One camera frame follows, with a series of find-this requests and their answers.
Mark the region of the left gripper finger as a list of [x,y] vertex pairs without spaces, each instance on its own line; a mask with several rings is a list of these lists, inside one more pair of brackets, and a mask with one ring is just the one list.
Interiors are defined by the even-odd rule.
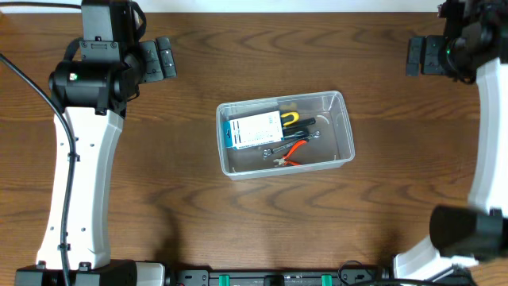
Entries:
[[165,79],[174,78],[177,76],[175,62],[172,55],[161,55],[160,65]]
[[172,58],[171,42],[169,37],[157,37],[156,46],[161,60],[170,60]]

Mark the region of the blue white screwdriver box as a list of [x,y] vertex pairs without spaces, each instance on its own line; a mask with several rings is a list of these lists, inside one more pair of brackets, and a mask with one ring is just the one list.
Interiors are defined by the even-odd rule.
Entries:
[[230,149],[246,149],[283,139],[279,111],[232,119],[223,122],[221,127],[225,147]]

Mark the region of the slim black yellow screwdriver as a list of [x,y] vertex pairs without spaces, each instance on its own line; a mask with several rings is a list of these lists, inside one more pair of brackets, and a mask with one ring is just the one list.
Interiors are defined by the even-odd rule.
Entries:
[[316,123],[315,118],[307,118],[304,120],[292,122],[290,125],[283,126],[283,129],[296,129],[296,128],[301,128],[301,127],[305,127],[305,126],[311,126],[315,123]]

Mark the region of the silver combination wrench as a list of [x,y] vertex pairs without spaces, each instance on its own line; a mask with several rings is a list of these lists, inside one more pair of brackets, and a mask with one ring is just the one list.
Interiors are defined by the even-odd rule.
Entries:
[[273,149],[265,149],[263,151],[263,158],[266,159],[268,157],[270,157],[271,155],[275,154],[275,153],[280,153],[282,151],[285,151],[289,148],[292,148],[294,145],[296,145],[297,143],[299,143],[300,141],[305,141],[305,142],[308,142],[310,139],[314,139],[314,138],[319,138],[321,136],[321,132],[320,131],[315,131],[314,133],[311,133],[310,135],[306,136],[306,137],[302,137],[302,138],[299,138],[297,140],[294,140],[294,141],[290,141],[284,145],[281,145],[279,147],[276,147],[276,148],[273,148]]

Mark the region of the stubby yellow black screwdriver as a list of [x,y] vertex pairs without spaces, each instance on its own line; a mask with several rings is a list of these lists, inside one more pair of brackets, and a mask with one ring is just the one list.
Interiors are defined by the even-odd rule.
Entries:
[[296,111],[286,112],[280,115],[282,126],[289,126],[300,119],[300,115]]

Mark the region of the red handled pliers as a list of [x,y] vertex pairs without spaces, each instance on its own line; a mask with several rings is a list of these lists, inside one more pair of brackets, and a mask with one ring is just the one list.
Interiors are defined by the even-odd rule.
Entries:
[[282,167],[282,166],[299,166],[299,163],[292,161],[291,156],[296,152],[297,149],[300,147],[306,145],[308,143],[308,140],[303,139],[300,141],[297,141],[289,150],[289,152],[282,156],[279,159],[273,160],[276,167]]

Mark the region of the small black handled hammer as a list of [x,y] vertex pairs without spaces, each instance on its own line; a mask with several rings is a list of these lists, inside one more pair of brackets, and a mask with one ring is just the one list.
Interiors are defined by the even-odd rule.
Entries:
[[307,128],[299,128],[299,129],[289,129],[283,132],[283,140],[298,140],[309,135],[309,130]]

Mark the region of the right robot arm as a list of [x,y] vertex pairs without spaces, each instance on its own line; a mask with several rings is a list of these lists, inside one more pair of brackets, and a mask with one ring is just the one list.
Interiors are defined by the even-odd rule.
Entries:
[[406,75],[477,86],[475,173],[467,206],[436,206],[429,235],[394,257],[381,285],[472,285],[470,268],[507,256],[507,2],[447,0],[438,16],[441,35],[410,39]]

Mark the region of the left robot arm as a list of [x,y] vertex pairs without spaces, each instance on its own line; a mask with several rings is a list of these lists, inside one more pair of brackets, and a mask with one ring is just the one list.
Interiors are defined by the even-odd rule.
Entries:
[[134,1],[84,1],[83,35],[49,76],[56,169],[43,242],[17,285],[168,285],[160,262],[114,260],[108,235],[110,179],[128,103],[144,83],[176,75],[167,37],[145,41]]

